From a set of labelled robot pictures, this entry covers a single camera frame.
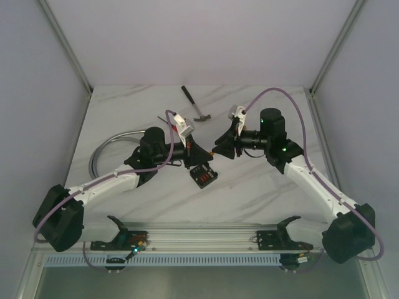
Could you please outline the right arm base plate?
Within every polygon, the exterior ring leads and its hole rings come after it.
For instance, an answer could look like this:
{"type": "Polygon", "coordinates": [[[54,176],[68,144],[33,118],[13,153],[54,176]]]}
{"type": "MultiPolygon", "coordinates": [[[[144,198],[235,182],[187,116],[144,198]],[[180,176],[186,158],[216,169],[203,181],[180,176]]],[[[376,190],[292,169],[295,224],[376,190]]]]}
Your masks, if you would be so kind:
{"type": "Polygon", "coordinates": [[[314,247],[304,242],[293,241],[282,230],[259,230],[256,232],[259,250],[305,250],[310,251],[314,247]]]}

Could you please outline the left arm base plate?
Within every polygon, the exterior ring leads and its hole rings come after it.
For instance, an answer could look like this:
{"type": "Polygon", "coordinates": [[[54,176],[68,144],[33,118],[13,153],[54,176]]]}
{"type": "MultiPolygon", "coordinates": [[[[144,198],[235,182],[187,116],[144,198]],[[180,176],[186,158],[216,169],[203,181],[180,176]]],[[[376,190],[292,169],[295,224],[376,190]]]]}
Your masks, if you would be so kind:
{"type": "Polygon", "coordinates": [[[128,230],[119,232],[110,242],[91,242],[90,249],[93,251],[127,251],[138,246],[140,241],[145,242],[148,232],[145,230],[128,230]]]}

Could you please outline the black fuse box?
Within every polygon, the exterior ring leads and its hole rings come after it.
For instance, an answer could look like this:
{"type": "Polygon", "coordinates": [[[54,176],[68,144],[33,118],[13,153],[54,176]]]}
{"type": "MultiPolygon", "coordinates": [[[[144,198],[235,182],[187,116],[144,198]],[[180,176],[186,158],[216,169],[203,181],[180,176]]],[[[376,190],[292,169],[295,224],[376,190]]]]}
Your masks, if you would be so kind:
{"type": "Polygon", "coordinates": [[[211,168],[209,163],[203,163],[190,170],[190,177],[200,189],[204,189],[218,178],[218,173],[211,168]]]}

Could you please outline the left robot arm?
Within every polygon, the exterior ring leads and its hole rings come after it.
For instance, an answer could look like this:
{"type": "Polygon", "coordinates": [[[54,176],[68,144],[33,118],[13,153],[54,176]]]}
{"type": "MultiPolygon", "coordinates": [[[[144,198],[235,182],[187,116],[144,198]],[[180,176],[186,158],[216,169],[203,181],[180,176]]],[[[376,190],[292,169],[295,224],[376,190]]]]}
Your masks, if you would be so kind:
{"type": "Polygon", "coordinates": [[[121,193],[146,184],[170,162],[181,161],[190,169],[211,160],[213,156],[191,135],[167,144],[164,131],[151,127],[117,169],[75,187],[65,188],[60,184],[51,187],[32,221],[36,229],[34,239],[50,244],[56,252],[66,251],[79,242],[103,242],[112,250],[122,250],[128,240],[123,222],[111,215],[97,222],[89,217],[89,212],[121,193]]]}

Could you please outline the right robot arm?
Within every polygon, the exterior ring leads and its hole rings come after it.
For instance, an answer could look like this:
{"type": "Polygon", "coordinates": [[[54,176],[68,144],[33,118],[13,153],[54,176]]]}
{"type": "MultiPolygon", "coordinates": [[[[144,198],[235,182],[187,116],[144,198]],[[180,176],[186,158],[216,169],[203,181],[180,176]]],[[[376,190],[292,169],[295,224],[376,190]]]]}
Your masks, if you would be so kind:
{"type": "Polygon", "coordinates": [[[276,108],[260,112],[260,129],[245,128],[244,107],[233,106],[231,126],[215,142],[213,152],[229,159],[247,150],[263,151],[267,162],[296,183],[324,215],[324,222],[292,216],[277,225],[276,241],[285,249],[307,243],[324,249],[344,263],[375,245],[375,211],[341,193],[306,157],[304,149],[287,137],[285,119],[276,108]]]}

